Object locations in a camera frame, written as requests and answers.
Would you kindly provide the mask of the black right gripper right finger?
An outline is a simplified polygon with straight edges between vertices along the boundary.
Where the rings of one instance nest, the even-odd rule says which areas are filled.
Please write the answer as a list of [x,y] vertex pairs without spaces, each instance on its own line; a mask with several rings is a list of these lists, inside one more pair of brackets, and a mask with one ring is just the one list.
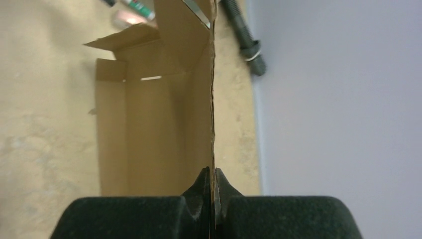
[[346,205],[330,196],[244,196],[220,168],[215,178],[217,239],[360,239]]

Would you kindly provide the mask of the brown cardboard box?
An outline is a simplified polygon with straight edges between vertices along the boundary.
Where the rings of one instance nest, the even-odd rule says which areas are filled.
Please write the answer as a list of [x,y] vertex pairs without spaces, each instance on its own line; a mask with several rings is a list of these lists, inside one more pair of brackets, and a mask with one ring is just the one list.
[[102,196],[180,195],[212,167],[213,0],[156,0],[156,24],[89,42]]

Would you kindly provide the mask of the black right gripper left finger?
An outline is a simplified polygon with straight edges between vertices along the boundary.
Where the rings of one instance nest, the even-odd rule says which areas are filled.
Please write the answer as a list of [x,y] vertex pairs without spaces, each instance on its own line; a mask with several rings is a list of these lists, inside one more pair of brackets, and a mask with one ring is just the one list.
[[53,239],[207,239],[210,169],[180,196],[85,197],[74,200]]

